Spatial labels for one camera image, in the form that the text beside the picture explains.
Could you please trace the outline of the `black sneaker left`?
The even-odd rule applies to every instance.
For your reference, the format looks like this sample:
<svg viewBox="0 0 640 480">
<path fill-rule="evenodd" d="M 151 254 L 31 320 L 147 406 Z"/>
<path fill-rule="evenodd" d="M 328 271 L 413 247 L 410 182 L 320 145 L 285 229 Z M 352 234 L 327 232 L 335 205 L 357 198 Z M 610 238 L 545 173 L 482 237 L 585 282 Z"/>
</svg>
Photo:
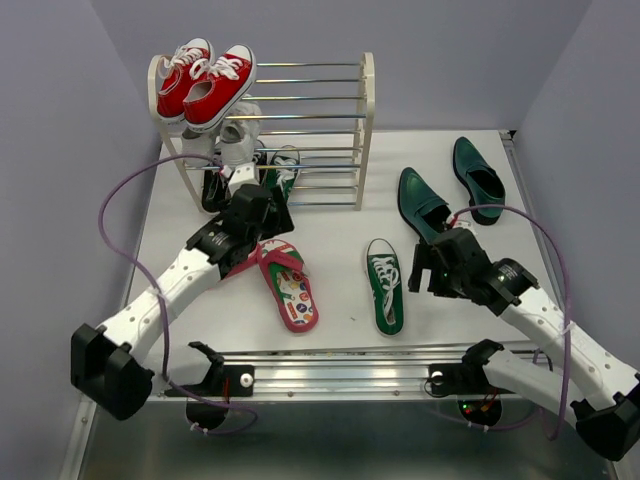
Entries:
<svg viewBox="0 0 640 480">
<path fill-rule="evenodd" d="M 201 206 L 208 213 L 218 213 L 225 206 L 228 181 L 218 171 L 205 170 L 201 193 Z"/>
</svg>

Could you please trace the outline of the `green canvas sneaker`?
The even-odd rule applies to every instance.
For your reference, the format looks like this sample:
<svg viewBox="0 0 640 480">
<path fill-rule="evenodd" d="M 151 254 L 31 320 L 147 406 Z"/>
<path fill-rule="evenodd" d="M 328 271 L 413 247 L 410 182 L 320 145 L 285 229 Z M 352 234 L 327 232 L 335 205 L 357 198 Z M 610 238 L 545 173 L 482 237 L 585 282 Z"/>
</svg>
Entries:
<svg viewBox="0 0 640 480">
<path fill-rule="evenodd" d="M 387 240 L 375 238 L 367 246 L 365 264 L 376 328 L 386 336 L 398 335 L 404 327 L 404 303 L 397 254 Z"/>
<path fill-rule="evenodd" d="M 268 189 L 278 187 L 285 201 L 289 200 L 301 164 L 300 152 L 293 145 L 284 145 L 272 156 L 269 166 L 273 169 L 265 171 L 263 185 Z"/>
</svg>

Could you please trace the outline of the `white sneaker left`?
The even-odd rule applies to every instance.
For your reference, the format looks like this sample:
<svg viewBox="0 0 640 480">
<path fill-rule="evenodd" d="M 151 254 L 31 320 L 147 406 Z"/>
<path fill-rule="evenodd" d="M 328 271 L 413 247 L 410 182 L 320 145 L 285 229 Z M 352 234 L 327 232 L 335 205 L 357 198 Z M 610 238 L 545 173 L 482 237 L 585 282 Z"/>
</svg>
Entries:
<svg viewBox="0 0 640 480">
<path fill-rule="evenodd" d="M 188 167 L 201 168 L 219 165 L 219 154 L 216 151 L 220 127 L 205 132 L 196 132 L 187 127 L 181 135 L 181 153 Z"/>
</svg>

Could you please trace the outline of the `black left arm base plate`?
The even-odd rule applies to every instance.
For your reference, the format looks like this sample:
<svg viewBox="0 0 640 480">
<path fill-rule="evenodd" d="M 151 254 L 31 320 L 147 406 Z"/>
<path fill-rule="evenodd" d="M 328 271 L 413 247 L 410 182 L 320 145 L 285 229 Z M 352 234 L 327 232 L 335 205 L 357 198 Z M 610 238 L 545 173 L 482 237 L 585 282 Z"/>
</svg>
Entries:
<svg viewBox="0 0 640 480">
<path fill-rule="evenodd" d="M 179 385 L 168 386 L 164 394 L 168 397 L 183 396 L 187 390 L 200 397 L 249 398 L 253 396 L 255 367 L 251 364 L 234 364 L 200 341 L 171 354 L 170 378 Z"/>
</svg>

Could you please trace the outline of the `red sneaker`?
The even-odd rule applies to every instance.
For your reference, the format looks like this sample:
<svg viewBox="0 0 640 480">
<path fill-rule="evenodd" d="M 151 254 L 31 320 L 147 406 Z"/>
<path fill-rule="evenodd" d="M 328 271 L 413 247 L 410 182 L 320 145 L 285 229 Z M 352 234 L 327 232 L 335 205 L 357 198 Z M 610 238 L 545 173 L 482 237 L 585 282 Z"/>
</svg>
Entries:
<svg viewBox="0 0 640 480">
<path fill-rule="evenodd" d="M 216 127 L 256 79 L 252 49 L 236 44 L 215 60 L 201 59 L 189 73 L 194 81 L 183 101 L 187 126 L 194 132 Z"/>
<path fill-rule="evenodd" d="M 184 119 L 183 102 L 209 64 L 214 49 L 203 38 L 179 46 L 170 59 L 163 60 L 163 83 L 157 93 L 157 113 L 167 124 Z"/>
</svg>

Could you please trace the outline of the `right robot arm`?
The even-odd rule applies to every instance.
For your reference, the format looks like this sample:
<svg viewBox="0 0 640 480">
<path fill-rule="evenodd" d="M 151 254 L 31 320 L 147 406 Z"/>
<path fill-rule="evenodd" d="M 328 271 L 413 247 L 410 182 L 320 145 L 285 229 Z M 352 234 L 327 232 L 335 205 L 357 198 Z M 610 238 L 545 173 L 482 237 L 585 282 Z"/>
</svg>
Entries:
<svg viewBox="0 0 640 480">
<path fill-rule="evenodd" d="M 414 249 L 412 293 L 429 271 L 428 292 L 487 308 L 516 328 L 551 360 L 555 372 L 527 362 L 502 344 L 482 340 L 457 363 L 432 364 L 434 397 L 515 393 L 564 416 L 584 443 L 610 461 L 639 441 L 639 372 L 565 319 L 538 280 L 509 258 L 493 262 L 468 229 L 453 228 Z"/>
</svg>

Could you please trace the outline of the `pink slide sandal right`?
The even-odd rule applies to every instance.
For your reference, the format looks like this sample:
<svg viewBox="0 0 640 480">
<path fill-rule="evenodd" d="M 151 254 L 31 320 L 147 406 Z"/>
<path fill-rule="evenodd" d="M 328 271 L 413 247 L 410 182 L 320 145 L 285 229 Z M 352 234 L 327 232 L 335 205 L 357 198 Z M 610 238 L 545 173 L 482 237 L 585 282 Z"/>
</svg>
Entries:
<svg viewBox="0 0 640 480">
<path fill-rule="evenodd" d="M 312 330 L 319 313 L 299 251 L 286 241 L 267 240 L 257 247 L 257 264 L 284 326 L 296 334 Z"/>
</svg>

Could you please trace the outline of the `dark green loafer near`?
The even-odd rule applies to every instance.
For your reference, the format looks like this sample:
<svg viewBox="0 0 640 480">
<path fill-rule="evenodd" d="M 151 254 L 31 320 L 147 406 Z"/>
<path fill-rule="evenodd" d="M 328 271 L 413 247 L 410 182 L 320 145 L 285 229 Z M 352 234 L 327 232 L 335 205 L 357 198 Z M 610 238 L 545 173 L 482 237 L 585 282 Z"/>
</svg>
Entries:
<svg viewBox="0 0 640 480">
<path fill-rule="evenodd" d="M 446 225 L 451 215 L 448 203 L 441 198 L 411 168 L 404 168 L 399 177 L 397 205 L 402 219 L 427 245 L 449 229 Z"/>
</svg>

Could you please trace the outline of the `cream shoe rack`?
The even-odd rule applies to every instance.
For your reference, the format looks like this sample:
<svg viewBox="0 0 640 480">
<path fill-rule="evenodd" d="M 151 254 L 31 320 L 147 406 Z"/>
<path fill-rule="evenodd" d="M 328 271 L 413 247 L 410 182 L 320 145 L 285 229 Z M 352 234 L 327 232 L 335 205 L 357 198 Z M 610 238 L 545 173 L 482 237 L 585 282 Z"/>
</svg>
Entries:
<svg viewBox="0 0 640 480">
<path fill-rule="evenodd" d="M 292 205 L 360 210 L 375 94 L 370 52 L 356 62 L 262 62 L 245 98 L 254 108 L 227 119 L 259 126 L 258 152 L 298 157 Z"/>
</svg>

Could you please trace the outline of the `aluminium table edge rail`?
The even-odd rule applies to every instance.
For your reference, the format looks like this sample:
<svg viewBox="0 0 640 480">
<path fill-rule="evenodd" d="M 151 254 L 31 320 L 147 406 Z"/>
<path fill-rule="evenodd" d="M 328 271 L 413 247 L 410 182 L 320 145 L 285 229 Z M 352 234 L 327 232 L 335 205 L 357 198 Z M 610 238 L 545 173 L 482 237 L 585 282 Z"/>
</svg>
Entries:
<svg viewBox="0 0 640 480">
<path fill-rule="evenodd" d="M 143 365 L 154 373 L 152 392 L 147 401 L 185 398 L 221 408 L 284 402 L 420 401 L 440 399 L 424 390 L 429 365 L 462 362 L 480 366 L 481 360 L 496 347 L 495 343 L 483 341 L 470 348 L 221 353 L 234 364 L 247 363 L 255 367 L 253 396 L 230 399 L 200 397 L 187 390 L 182 390 L 183 396 L 168 397 L 164 390 L 168 386 L 179 388 L 179 385 L 169 373 L 162 374 L 161 358 L 151 357 Z M 490 385 L 494 390 L 485 395 L 447 397 L 481 399 L 492 396 L 496 391 L 504 396 L 510 393 L 506 388 Z"/>
</svg>

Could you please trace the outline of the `white sneaker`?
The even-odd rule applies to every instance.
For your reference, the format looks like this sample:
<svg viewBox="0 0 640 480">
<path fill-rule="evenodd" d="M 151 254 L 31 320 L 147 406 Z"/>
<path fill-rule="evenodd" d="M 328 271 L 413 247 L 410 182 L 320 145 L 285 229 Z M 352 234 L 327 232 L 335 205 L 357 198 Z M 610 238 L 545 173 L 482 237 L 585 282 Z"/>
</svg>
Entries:
<svg viewBox="0 0 640 480">
<path fill-rule="evenodd" d="M 256 140 L 260 133 L 262 111 L 257 102 L 240 101 L 234 105 L 222 122 L 219 135 L 221 161 L 237 167 L 254 159 Z"/>
<path fill-rule="evenodd" d="M 181 135 L 181 153 L 188 167 L 201 168 L 219 165 L 219 154 L 216 151 L 220 127 L 205 132 L 196 132 L 187 127 Z"/>
</svg>

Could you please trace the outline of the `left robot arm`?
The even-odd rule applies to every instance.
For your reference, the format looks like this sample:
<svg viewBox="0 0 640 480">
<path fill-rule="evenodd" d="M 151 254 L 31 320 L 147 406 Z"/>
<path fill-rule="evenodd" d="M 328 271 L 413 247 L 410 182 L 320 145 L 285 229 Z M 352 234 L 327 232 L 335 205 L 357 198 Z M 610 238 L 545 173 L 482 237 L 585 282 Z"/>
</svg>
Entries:
<svg viewBox="0 0 640 480">
<path fill-rule="evenodd" d="M 223 210 L 186 242 L 159 278 L 97 327 L 71 337 L 72 385 L 117 420 L 133 416 L 152 392 L 144 367 L 151 347 L 201 294 L 248 265 L 262 240 L 293 231 L 280 187 L 241 186 Z"/>
</svg>

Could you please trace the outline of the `white sneaker right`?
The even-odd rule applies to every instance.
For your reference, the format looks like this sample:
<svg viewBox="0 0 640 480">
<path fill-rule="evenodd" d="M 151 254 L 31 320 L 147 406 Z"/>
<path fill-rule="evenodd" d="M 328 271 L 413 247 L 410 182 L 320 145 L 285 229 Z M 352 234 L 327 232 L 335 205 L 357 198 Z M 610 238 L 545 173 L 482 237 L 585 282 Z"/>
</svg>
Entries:
<svg viewBox="0 0 640 480">
<path fill-rule="evenodd" d="M 219 135 L 221 161 L 237 167 L 254 159 L 256 140 L 260 133 L 262 111 L 257 102 L 240 101 L 234 105 L 222 122 Z"/>
</svg>

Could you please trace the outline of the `red sneaker left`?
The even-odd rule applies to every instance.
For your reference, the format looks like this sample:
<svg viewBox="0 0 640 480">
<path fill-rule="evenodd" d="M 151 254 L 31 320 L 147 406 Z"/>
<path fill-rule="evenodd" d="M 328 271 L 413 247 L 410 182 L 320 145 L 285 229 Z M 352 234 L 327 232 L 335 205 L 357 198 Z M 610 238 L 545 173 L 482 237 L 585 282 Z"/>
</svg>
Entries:
<svg viewBox="0 0 640 480">
<path fill-rule="evenodd" d="M 163 83 L 157 93 L 157 113 L 167 124 L 184 119 L 183 102 L 209 64 L 214 49 L 203 38 L 179 46 L 170 59 L 163 60 Z"/>
</svg>

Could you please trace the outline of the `dark green loafer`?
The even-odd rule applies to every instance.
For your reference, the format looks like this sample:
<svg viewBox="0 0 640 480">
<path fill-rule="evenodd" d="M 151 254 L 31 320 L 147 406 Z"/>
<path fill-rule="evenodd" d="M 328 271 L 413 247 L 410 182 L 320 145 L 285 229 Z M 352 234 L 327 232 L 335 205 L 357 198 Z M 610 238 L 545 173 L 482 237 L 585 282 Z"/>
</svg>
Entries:
<svg viewBox="0 0 640 480">
<path fill-rule="evenodd" d="M 506 203 L 506 190 L 496 171 L 466 137 L 459 137 L 454 142 L 452 167 L 469 195 L 469 206 L 486 205 L 486 208 L 473 210 L 472 218 L 483 226 L 494 225 Z"/>
<path fill-rule="evenodd" d="M 397 205 L 402 219 L 427 245 L 449 229 L 446 225 L 451 215 L 448 203 L 441 198 L 411 168 L 404 168 L 399 177 Z"/>
</svg>

